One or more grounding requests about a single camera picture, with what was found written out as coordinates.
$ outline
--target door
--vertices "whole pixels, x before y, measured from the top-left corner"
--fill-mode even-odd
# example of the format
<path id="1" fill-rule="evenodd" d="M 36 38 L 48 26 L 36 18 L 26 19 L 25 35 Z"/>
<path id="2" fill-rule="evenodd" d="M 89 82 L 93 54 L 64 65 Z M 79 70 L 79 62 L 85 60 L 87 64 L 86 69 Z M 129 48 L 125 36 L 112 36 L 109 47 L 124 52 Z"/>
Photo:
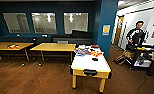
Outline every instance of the door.
<path id="1" fill-rule="evenodd" d="M 116 28 L 115 38 L 114 38 L 115 46 L 118 46 L 123 20 L 124 20 L 124 16 L 118 17 L 118 23 L 117 23 L 117 28 Z"/>

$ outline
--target table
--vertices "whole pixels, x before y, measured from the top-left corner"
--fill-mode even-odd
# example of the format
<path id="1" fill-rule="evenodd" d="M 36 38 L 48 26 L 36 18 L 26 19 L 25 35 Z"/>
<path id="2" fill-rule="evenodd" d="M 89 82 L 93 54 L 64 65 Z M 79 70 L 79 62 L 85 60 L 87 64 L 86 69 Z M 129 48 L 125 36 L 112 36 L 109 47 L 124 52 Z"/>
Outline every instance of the table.
<path id="1" fill-rule="evenodd" d="M 25 49 L 25 54 L 27 57 L 27 60 L 29 61 L 29 57 L 26 51 L 26 47 L 33 45 L 34 43 L 17 43 L 17 42 L 0 42 L 0 51 L 5 50 L 5 51 L 14 51 L 14 50 L 22 50 Z M 12 49 L 9 48 L 8 45 L 19 45 L 19 48 L 17 49 Z"/>
<path id="2" fill-rule="evenodd" d="M 99 90 L 103 92 L 105 81 L 111 76 L 111 69 L 105 60 L 103 55 L 97 57 L 98 61 L 93 61 L 92 58 L 95 58 L 92 55 L 85 55 L 85 56 L 75 56 L 71 68 L 73 69 L 73 84 L 72 87 L 76 88 L 76 77 L 77 76 L 87 76 L 84 73 L 85 69 L 95 70 L 97 75 L 92 77 L 101 78 L 101 83 Z"/>
<path id="3" fill-rule="evenodd" d="M 43 51 L 71 52 L 71 61 L 72 61 L 72 52 L 74 51 L 75 46 L 76 46 L 76 44 L 41 43 L 30 50 L 41 51 L 41 56 L 42 56 L 43 61 L 44 61 Z"/>

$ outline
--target brown floor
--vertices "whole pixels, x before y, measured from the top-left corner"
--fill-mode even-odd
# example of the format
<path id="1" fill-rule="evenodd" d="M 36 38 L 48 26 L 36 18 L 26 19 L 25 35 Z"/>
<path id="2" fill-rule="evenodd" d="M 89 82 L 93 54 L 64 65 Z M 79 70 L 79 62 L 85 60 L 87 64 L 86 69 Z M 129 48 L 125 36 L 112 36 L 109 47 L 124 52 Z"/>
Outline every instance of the brown floor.
<path id="1" fill-rule="evenodd" d="M 103 94 L 154 94 L 154 76 L 144 70 L 129 70 L 128 64 L 119 66 L 112 62 L 122 54 L 110 49 L 108 63 L 112 79 L 108 79 Z M 77 88 L 72 89 L 69 73 L 70 58 L 50 58 L 42 61 L 35 58 L 11 57 L 0 60 L 0 94 L 99 94 L 100 79 L 77 77 Z"/>

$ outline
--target person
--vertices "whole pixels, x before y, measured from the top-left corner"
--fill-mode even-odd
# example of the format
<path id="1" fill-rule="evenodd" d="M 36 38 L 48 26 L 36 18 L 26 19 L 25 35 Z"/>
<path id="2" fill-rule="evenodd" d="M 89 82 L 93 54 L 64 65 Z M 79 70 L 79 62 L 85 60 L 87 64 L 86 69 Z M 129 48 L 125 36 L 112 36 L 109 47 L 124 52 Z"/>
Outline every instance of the person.
<path id="1" fill-rule="evenodd" d="M 138 21 L 136 23 L 136 28 L 130 30 L 126 36 L 128 40 L 128 45 L 126 46 L 126 49 L 129 48 L 129 46 L 132 47 L 141 47 L 142 43 L 144 42 L 146 31 L 143 31 L 141 27 L 143 26 L 143 21 Z"/>

